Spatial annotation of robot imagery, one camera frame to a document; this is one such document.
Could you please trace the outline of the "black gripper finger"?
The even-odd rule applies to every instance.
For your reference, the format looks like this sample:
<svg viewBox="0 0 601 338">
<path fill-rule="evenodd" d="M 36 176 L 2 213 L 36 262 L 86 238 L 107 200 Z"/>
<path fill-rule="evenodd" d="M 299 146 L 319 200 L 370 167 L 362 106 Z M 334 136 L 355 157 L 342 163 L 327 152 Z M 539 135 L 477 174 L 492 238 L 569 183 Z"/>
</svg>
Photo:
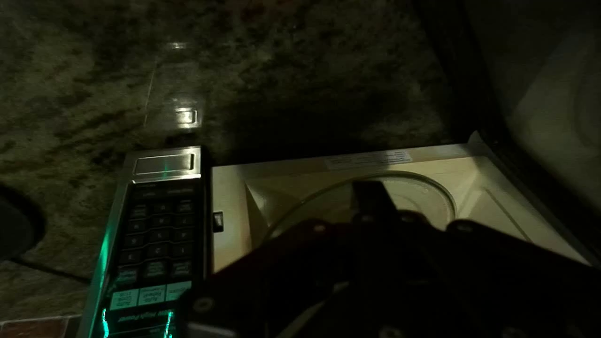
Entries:
<svg viewBox="0 0 601 338">
<path fill-rule="evenodd" d="M 398 208 L 379 180 L 357 180 L 353 187 L 353 236 L 364 251 L 393 251 L 398 245 Z"/>
</svg>

